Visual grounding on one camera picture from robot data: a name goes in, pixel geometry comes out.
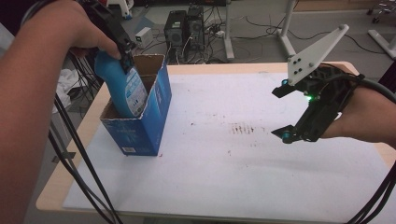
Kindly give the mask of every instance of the bottle label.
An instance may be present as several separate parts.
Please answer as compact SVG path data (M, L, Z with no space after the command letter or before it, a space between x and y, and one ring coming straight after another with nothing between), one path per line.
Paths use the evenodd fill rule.
M125 87L125 99L129 109L135 117L138 117L145 108L148 94L143 85L142 79L140 78L137 71L132 68L126 79Z

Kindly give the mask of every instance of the blue bottle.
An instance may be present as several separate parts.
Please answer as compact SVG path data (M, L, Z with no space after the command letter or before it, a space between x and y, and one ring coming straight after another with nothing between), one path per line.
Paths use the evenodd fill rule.
M144 110L148 94L137 71L132 68L125 74L120 62L104 51L98 52L94 69L96 75L107 84L111 100L121 117L138 118Z

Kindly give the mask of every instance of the cardboard box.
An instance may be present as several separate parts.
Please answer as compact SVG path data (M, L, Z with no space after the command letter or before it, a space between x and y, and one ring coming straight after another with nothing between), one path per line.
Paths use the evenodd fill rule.
M134 56L134 65L148 91L143 113L137 119L122 119L111 99L100 120L125 155L157 156L172 98L163 55Z

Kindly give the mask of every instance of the blue cardboard box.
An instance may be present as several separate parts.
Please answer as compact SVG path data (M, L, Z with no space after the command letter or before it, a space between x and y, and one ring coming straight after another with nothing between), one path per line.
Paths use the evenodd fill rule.
M122 119L111 99L100 120L125 155L157 156L172 98L163 55L134 56L134 65L148 91L143 113Z

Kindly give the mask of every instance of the floor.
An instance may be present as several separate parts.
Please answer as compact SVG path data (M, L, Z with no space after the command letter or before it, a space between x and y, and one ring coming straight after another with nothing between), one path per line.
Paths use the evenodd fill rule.
M175 9L187 9L183 7L149 7L149 8L133 8L134 18L131 21L121 21L125 30L134 38L136 31L144 26L149 26L155 35L154 42L149 49L137 49L134 53L161 53L166 54L166 46L164 43L163 25L166 22L168 12ZM205 16L207 17L211 11L210 7L206 7ZM219 8L219 14L215 10L210 16L209 22L219 23L219 15L224 20L225 11ZM267 27L253 25L248 23L257 23L259 25L271 24L278 25L284 14L254 14L254 15L232 15L231 37L233 40L233 52L235 59L229 63L284 63L287 55L277 36L268 35L266 37L249 39L242 37L255 37L266 35ZM350 37L343 37L336 45L332 52L326 57L325 61L346 61L352 63L358 71L366 75L368 78L379 80L387 71L393 60L384 53L384 51L374 42L367 34L370 29L376 29L384 38L390 41L396 36L396 15L385 15L378 24L372 24L372 16L367 16L365 10L355 11L329 11L329 12L296 12L292 16L290 23L290 32L288 37L296 52L319 40L324 35L316 35L323 32L330 32L338 27L339 24L347 24L349 30L346 33ZM192 63L207 62L207 55L217 58L214 63L226 63L224 45L220 38L213 38L210 51L204 51L199 54L190 54L189 59ZM77 127L81 122L81 115L78 112L70 112L69 116ZM58 114L53 114L53 121L59 131L63 133L65 142L70 141L70 136L64 132ZM55 163L52 162L55 153L50 144L47 145L40 177L38 179L35 195L32 198L29 210L26 213L24 224L46 224L46 223L105 223L97 214L88 213L62 213L62 212L43 212L35 208L35 201L44 188ZM169 219L152 219L143 217L122 217L124 223L140 224L140 223L191 223L188 220L169 220ZM194 223L207 223L204 221L194 220Z

